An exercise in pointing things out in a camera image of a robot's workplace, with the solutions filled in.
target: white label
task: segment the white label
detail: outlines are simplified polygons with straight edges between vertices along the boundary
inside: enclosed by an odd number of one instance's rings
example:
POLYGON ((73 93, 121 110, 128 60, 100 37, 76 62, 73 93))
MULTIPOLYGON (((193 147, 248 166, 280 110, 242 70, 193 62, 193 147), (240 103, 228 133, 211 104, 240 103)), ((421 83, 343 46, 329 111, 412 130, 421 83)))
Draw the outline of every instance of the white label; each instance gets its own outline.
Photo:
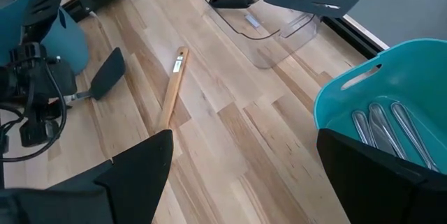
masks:
POLYGON ((250 14, 245 15, 245 19, 247 19, 247 21, 250 22, 250 24, 255 28, 259 28, 260 24, 258 21, 256 21, 256 19, 254 19, 254 17, 252 17, 250 14))
POLYGON ((175 62, 175 64, 174 64, 174 70, 173 70, 173 72, 174 73, 177 73, 177 72, 179 72, 179 70, 180 70, 180 66, 182 65, 182 61, 181 60, 177 60, 176 62, 175 62))

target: wooden spatula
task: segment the wooden spatula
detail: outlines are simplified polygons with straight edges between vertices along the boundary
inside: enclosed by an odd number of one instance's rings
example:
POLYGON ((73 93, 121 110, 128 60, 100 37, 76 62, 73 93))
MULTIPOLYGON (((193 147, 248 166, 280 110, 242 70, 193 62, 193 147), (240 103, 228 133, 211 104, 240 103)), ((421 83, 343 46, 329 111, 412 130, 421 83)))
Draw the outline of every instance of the wooden spatula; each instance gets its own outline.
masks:
POLYGON ((173 114, 175 99, 182 81, 183 70, 186 65, 186 59, 189 56, 189 50, 186 47, 179 47, 176 54, 174 68, 168 83, 168 90, 166 91, 163 107, 161 108, 161 116, 159 124, 156 127, 156 132, 160 132, 169 128, 170 117, 173 114))

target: clear plastic container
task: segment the clear plastic container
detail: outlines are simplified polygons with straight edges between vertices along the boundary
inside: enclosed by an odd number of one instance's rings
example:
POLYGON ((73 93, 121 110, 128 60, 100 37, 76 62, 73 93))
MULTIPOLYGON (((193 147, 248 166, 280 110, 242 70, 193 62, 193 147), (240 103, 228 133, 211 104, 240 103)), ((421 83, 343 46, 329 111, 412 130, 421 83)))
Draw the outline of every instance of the clear plastic container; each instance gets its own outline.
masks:
POLYGON ((302 47, 316 35, 321 23, 318 16, 263 0, 246 9, 210 7, 207 15, 258 68, 271 68, 302 47))

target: silver utensil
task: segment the silver utensil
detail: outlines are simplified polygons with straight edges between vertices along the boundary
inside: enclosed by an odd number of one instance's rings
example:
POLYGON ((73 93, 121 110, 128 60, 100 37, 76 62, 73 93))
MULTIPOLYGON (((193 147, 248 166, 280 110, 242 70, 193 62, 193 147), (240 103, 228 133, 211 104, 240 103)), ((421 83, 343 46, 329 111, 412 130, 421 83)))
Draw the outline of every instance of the silver utensil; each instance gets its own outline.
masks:
POLYGON ((395 155, 401 159, 408 160, 404 148, 398 141, 396 133, 386 118, 385 111, 378 103, 369 105, 369 124, 377 148, 395 155))
POLYGON ((352 112, 352 120, 362 143, 371 147, 376 147, 376 142, 372 137, 371 128, 369 127, 366 114, 361 110, 355 110, 352 112))
POLYGON ((402 130, 405 132, 406 136, 410 139, 411 143, 418 151, 426 166, 431 170, 439 172, 439 168, 428 152, 427 147, 425 147, 424 142, 422 141, 418 130, 414 126, 414 122, 413 120, 411 120, 411 117, 405 106, 403 106, 403 104, 401 104, 400 102, 394 102, 391 105, 391 112, 393 113, 402 130))

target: teal plastic bin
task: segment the teal plastic bin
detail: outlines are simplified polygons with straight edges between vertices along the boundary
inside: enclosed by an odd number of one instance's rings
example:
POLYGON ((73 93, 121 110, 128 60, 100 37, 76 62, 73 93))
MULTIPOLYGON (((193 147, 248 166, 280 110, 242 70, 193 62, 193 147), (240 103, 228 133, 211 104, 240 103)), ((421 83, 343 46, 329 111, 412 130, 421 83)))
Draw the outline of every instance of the teal plastic bin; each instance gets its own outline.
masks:
POLYGON ((391 103, 404 104, 440 171, 447 173, 447 41, 418 39, 401 43, 340 75, 318 94, 314 107, 317 129, 329 128, 360 141, 352 111, 369 114, 380 103, 411 162, 422 159, 397 124, 391 103), (353 78, 380 67, 374 74, 343 89, 353 78))

